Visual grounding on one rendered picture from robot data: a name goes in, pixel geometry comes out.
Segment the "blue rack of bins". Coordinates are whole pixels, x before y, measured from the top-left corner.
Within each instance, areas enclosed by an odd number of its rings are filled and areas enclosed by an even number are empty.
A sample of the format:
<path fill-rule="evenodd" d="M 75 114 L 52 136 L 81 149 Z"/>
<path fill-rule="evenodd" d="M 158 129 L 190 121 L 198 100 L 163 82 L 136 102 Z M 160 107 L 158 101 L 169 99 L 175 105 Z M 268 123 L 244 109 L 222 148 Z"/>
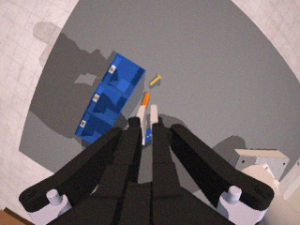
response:
<path fill-rule="evenodd" d="M 144 72 L 143 68 L 117 53 L 98 84 L 74 134 L 93 143 L 112 128 Z"/>

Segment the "orange battery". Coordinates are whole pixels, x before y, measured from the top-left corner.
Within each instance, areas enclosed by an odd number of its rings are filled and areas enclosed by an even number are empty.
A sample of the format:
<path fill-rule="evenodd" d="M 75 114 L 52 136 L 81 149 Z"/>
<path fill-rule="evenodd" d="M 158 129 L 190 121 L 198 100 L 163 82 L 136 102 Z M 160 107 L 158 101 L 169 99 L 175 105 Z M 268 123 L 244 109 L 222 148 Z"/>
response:
<path fill-rule="evenodd" d="M 146 106 L 147 106 L 147 103 L 148 103 L 149 98 L 150 98 L 150 94 L 145 93 L 144 98 L 143 98 L 142 105 L 146 105 Z"/>

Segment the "yellow bolt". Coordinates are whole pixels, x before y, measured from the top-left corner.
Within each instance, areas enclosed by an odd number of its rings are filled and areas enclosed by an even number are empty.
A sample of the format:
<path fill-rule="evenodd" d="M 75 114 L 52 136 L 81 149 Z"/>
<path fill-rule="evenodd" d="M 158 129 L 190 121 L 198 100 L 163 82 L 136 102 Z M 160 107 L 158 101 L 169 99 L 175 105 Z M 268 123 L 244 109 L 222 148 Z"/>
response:
<path fill-rule="evenodd" d="M 157 77 L 153 81 L 151 81 L 150 84 L 151 85 L 154 84 L 159 79 L 162 79 L 162 78 L 159 75 L 157 75 Z"/>

